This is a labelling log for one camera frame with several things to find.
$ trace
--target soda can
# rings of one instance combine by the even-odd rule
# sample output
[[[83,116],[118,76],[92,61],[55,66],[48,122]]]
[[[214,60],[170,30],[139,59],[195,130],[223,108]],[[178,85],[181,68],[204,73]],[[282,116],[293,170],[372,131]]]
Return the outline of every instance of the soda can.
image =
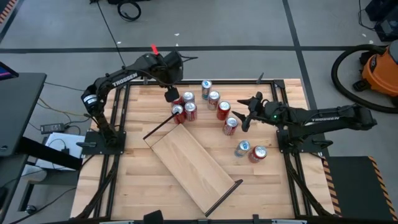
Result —
[[[209,110],[217,110],[218,102],[220,102],[220,93],[211,91],[207,98],[207,108]]]
[[[192,102],[185,104],[185,118],[187,119],[187,121],[194,121],[197,119],[197,117],[197,106]]]
[[[212,84],[211,84],[210,80],[204,80],[201,83],[201,97],[202,97],[202,99],[207,100],[207,97],[208,97],[208,95],[210,93],[210,90],[211,90],[211,86],[212,86]]]
[[[229,114],[229,111],[231,110],[231,105],[227,101],[222,101],[218,104],[217,107],[217,118],[219,120],[224,121]]]
[[[174,105],[183,105],[183,104],[184,104],[184,100],[183,100],[182,96],[180,95],[180,97],[178,97],[177,99],[175,99],[175,100],[172,102],[172,107],[173,107]]]
[[[243,140],[236,147],[235,156],[243,157],[248,151],[250,151],[250,143],[247,140]]]
[[[249,161],[257,163],[267,156],[267,149],[264,146],[256,146],[249,154]]]
[[[184,109],[182,108],[181,105],[174,105],[173,106],[172,114],[175,114],[176,112],[178,112],[178,114],[173,117],[174,122],[176,124],[184,123],[184,121],[185,121],[185,113],[184,113]]]
[[[184,103],[195,102],[195,95],[192,92],[185,92],[182,96]]]
[[[223,132],[225,135],[233,135],[235,133],[236,128],[238,128],[238,121],[230,117],[227,120],[225,120],[224,127],[223,127]]]

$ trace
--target gray concrete floor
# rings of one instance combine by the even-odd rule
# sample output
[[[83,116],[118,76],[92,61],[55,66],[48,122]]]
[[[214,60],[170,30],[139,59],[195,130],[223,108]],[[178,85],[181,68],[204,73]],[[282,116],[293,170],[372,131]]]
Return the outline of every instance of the gray concrete floor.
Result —
[[[0,42],[4,49],[69,49],[114,47],[96,4],[88,0],[24,0],[21,8]],[[288,0],[301,46],[350,46],[380,43],[377,35],[358,25],[357,0]],[[363,7],[369,0],[363,0]],[[137,22],[125,22],[116,6],[100,2],[108,24],[120,47],[231,46],[265,45],[293,46],[284,2],[280,0],[152,0],[140,2],[142,17]],[[363,15],[365,24],[370,24]],[[199,56],[186,63],[185,78],[302,78],[296,52],[291,50],[220,50],[182,52]],[[304,51],[303,57],[318,108],[351,104],[333,87],[331,65],[341,52]],[[124,52],[127,64],[133,63],[142,52]],[[358,76],[356,56],[341,66],[342,80],[351,83]],[[41,53],[0,54],[0,61],[18,72],[44,72],[47,81],[86,88],[106,72],[120,68],[117,53]],[[60,110],[82,114],[85,109],[80,92],[45,85],[41,97]],[[383,96],[366,94],[374,101]],[[370,131],[336,131],[326,134],[335,142],[332,156],[373,156],[379,164],[392,201],[397,206],[398,158],[394,128],[398,117],[373,113],[378,125]],[[36,126],[68,121],[66,116],[36,107],[30,122]],[[79,124],[82,131],[89,123]],[[25,136],[41,141],[43,136],[28,126]],[[26,184],[19,184],[18,192]],[[37,195],[30,204],[40,207],[64,192],[66,186],[37,186]],[[42,223],[66,220],[73,203],[69,192],[43,212],[22,223]],[[20,200],[14,197],[4,223],[24,214],[15,212]]]

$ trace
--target wooden table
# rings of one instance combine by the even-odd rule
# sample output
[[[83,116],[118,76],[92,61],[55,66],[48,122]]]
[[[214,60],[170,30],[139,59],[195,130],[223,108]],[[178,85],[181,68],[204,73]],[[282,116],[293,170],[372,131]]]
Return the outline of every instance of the wooden table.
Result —
[[[289,105],[306,108],[301,81],[286,79],[285,85]],[[213,89],[221,93],[222,100],[231,103],[233,110],[244,114],[248,113],[247,106],[236,100],[248,99],[257,91],[261,91],[264,98],[272,100],[269,85],[214,85]],[[193,91],[198,106],[198,119],[186,122],[184,126],[233,180],[243,179],[243,183],[208,218],[252,219],[253,214],[258,214],[260,218],[293,218],[285,162],[278,149],[276,128],[252,121],[247,133],[239,128],[235,135],[225,136],[221,130],[223,121],[216,119],[215,112],[208,110],[206,102],[200,97],[200,85],[181,85],[178,90],[181,93]],[[166,135],[176,124],[169,121],[146,139],[148,144],[142,139],[170,116],[170,104],[165,102],[164,92],[164,89],[155,85],[132,86],[130,89],[125,126],[126,150],[119,163],[112,220],[142,220],[143,215],[158,209],[169,220],[205,218],[148,146],[150,142],[155,143]],[[113,99],[114,92],[111,92],[105,110],[108,118]],[[252,146],[266,146],[268,156],[258,164],[250,163],[247,157],[237,158],[234,149],[242,139],[249,140]],[[78,215],[96,192],[102,161],[103,156],[95,156],[82,169],[71,217]],[[326,210],[334,213],[321,160],[310,154],[302,154],[301,161],[308,188]],[[296,189],[300,210],[304,214],[301,192],[297,186]],[[104,214],[107,195],[106,192],[101,214]]]

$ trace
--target caution stripe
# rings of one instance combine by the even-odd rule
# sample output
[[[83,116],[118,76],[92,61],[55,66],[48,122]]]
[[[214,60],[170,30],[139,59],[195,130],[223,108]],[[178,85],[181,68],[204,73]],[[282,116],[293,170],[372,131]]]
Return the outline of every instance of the caution stripe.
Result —
[[[6,20],[7,16],[10,14],[10,12],[11,12],[12,8],[15,6],[16,2],[17,2],[17,0],[10,0],[7,3],[7,5],[4,8],[4,10],[2,11],[2,13],[0,13],[0,24],[2,24]]]
[[[322,158],[322,164],[323,164],[323,171],[325,172],[326,181],[328,182],[329,193],[331,197],[331,202],[333,204],[333,208],[335,209],[336,215],[341,217],[341,209],[338,203],[335,185],[333,184],[333,179],[331,178],[329,163],[328,161],[326,161],[324,157]]]
[[[388,207],[390,208],[390,213],[392,215],[392,219],[394,221],[398,221],[396,211],[394,210],[394,207],[392,206],[392,202],[391,202],[390,196],[387,193],[386,185],[384,184],[383,178],[381,177],[381,173],[380,173],[380,170],[379,170],[379,168],[378,168],[378,166],[376,164],[376,161],[374,160],[373,157],[371,157],[371,156],[368,156],[368,157],[372,161],[374,172],[376,173],[377,179],[380,182],[380,188],[382,189],[384,197],[386,198],[386,203],[387,203]]]

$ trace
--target black hose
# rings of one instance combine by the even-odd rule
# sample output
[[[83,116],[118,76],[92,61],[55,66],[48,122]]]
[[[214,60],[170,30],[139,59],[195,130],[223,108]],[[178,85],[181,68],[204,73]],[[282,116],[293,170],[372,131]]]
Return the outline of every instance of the black hose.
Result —
[[[354,101],[357,104],[360,104],[362,106],[365,106],[369,109],[375,110],[375,111],[380,111],[383,113],[398,113],[398,108],[391,108],[391,107],[387,107],[387,106],[381,106],[381,105],[377,105],[375,103],[371,103],[367,100],[364,100],[356,95],[354,95],[352,92],[348,91],[339,81],[338,76],[337,76],[337,72],[338,72],[338,67],[340,66],[340,63],[349,55],[358,52],[358,51],[362,51],[362,50],[367,50],[370,51],[374,54],[384,54],[384,52],[386,51],[385,48],[379,47],[379,46],[375,46],[375,45],[371,45],[371,44],[363,44],[363,45],[358,45],[353,47],[350,50],[346,50],[345,52],[343,52],[334,62],[332,68],[331,68],[331,80],[333,81],[333,84],[335,85],[336,89],[343,94],[345,97],[347,97],[348,99]]]
[[[124,4],[132,4],[134,7],[136,7],[138,9],[138,15],[136,17],[130,17],[126,12],[122,11],[121,7]],[[122,19],[124,19],[125,21],[136,21],[141,16],[141,7],[139,7],[139,5],[133,0],[123,0],[118,4],[118,13],[119,16],[122,17]]]

